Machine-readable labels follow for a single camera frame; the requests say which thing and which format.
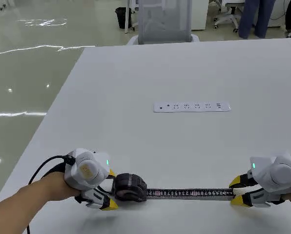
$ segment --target tape measure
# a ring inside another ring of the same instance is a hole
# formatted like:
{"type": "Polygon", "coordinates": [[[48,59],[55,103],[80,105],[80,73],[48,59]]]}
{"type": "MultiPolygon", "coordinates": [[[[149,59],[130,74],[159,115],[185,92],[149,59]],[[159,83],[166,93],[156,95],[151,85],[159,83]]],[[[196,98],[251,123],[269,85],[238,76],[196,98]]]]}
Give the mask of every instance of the tape measure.
{"type": "Polygon", "coordinates": [[[121,201],[142,202],[147,199],[231,201],[233,189],[148,189],[144,180],[134,174],[120,174],[112,186],[112,194],[121,201]]]}

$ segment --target tape measure blade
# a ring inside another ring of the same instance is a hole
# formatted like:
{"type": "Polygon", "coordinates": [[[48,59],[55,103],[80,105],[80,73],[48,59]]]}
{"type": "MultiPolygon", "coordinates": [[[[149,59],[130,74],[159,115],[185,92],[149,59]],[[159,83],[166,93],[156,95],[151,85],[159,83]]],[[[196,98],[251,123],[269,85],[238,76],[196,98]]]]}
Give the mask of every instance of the tape measure blade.
{"type": "Polygon", "coordinates": [[[147,189],[147,199],[231,201],[233,189],[147,189]]]}

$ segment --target glossy floor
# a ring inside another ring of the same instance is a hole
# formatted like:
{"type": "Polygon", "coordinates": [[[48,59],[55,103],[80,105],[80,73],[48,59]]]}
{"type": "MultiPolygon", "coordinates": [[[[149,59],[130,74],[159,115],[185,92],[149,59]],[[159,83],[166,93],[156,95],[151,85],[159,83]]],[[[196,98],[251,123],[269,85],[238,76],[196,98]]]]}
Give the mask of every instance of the glossy floor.
{"type": "MultiPolygon", "coordinates": [[[[121,0],[19,0],[0,11],[0,189],[65,82],[83,47],[124,45],[121,0]]],[[[195,31],[201,41],[239,39],[232,26],[195,31]]],[[[270,29],[268,38],[284,36],[270,29]]]]}

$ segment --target power strip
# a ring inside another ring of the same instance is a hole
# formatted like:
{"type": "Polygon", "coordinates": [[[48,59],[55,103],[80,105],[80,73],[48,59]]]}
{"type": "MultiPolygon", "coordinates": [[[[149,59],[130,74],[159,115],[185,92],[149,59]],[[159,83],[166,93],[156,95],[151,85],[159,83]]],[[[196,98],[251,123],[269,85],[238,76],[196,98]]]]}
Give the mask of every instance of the power strip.
{"type": "Polygon", "coordinates": [[[187,101],[187,102],[156,102],[154,112],[208,112],[230,111],[231,107],[226,101],[187,101]]]}

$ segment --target blue jeans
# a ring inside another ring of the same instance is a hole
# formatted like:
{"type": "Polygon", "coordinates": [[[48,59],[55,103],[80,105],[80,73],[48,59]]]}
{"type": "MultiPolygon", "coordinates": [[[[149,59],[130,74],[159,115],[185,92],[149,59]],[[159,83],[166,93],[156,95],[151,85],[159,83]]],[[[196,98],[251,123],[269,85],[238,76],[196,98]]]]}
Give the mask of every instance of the blue jeans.
{"type": "Polygon", "coordinates": [[[246,0],[239,24],[239,37],[247,39],[252,28],[256,10],[258,19],[255,26],[255,35],[264,38],[275,0],[246,0]]]}

